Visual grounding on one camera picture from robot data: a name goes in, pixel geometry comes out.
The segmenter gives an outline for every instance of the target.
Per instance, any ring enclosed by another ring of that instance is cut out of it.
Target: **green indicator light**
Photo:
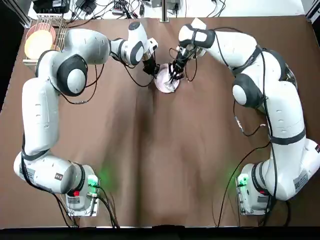
[[[238,176],[238,182],[240,185],[245,186],[248,184],[249,175],[246,173],[241,173]]]
[[[90,187],[99,187],[99,179],[96,175],[88,176],[88,185]]]

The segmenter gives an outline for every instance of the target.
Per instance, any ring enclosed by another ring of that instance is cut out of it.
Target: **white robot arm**
[[[288,65],[277,52],[261,49],[250,35],[198,29],[187,24],[179,32],[179,52],[172,63],[171,77],[183,72],[186,57],[194,54],[196,48],[205,50],[232,70],[235,76],[232,93],[240,105],[264,112],[267,107],[277,169],[275,198],[281,201],[292,198],[319,169],[320,146],[306,138],[297,83]],[[275,189],[274,157],[271,152],[268,160],[245,165],[237,177],[243,215],[265,213],[268,196],[273,196]]]
[[[40,56],[36,77],[23,85],[23,143],[13,168],[21,179],[28,177],[32,185],[65,194],[69,214],[96,216],[98,200],[93,196],[98,190],[93,186],[100,183],[93,169],[50,151],[59,139],[59,95],[79,96],[87,84],[88,65],[104,64],[109,55],[117,57],[112,51],[121,53],[119,56],[128,65],[137,65],[143,57],[151,63],[152,58],[147,56],[158,43],[152,38],[151,45],[143,26],[134,22],[129,26],[129,40],[121,40],[120,44],[88,29],[70,29],[64,41],[62,52],[49,50]]]

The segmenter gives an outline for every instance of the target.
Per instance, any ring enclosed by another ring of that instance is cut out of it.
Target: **brown tabletop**
[[[172,61],[168,50],[176,48],[180,28],[192,20],[178,18],[159,23],[158,19],[139,19],[148,37],[158,41],[157,63]],[[132,21],[92,20],[83,27],[110,39],[126,39]],[[207,28],[238,28],[254,36],[262,47],[284,57],[298,81],[307,136],[320,143],[320,51],[305,16],[219,17],[203,21]],[[21,46],[0,114],[0,227],[63,226],[53,196],[28,186],[13,171],[22,144],[22,87],[33,77],[22,63],[24,40]],[[140,64],[130,72],[140,84],[146,84],[150,77],[142,67]],[[187,68],[193,76],[195,62]],[[94,77],[90,66],[89,81]],[[154,85],[136,86],[124,67],[110,58],[89,103],[71,105],[60,98],[60,139],[52,152],[95,169],[104,188],[115,198],[116,215],[122,226],[214,226],[212,208],[217,222],[232,171],[247,152],[268,142],[265,129],[248,138],[238,128],[233,116],[233,80],[227,67],[206,54],[198,59],[193,82],[184,80],[176,93],[164,94]],[[72,100],[87,99],[92,91],[93,88],[87,89]],[[236,114],[247,132],[265,122],[259,112],[239,105]],[[245,163],[264,161],[269,154],[269,148],[258,150]],[[290,200],[291,225],[320,225],[319,207],[315,204],[320,202],[319,184],[317,172]],[[222,226],[239,224],[235,193],[232,181]],[[280,226],[286,216],[285,203],[278,202],[269,224]],[[242,216],[240,220],[242,226],[257,225],[255,216]],[[82,218],[80,223],[110,226],[103,205],[97,217]]]

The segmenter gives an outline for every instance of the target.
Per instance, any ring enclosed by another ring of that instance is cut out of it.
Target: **metal pole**
[[[162,8],[162,13],[161,13],[161,19],[160,22],[161,23],[168,23],[169,22],[169,18],[167,16],[167,0],[161,0],[161,8]]]

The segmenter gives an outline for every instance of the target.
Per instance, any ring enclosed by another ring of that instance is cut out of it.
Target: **dish rack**
[[[38,14],[38,19],[35,24],[35,30],[46,30],[50,32],[51,27],[55,31],[55,39],[52,44],[52,50],[62,51],[65,45],[65,37],[68,30],[66,21],[62,14]],[[31,70],[35,70],[38,64],[37,59],[29,59],[26,57],[22,60],[24,65]]]

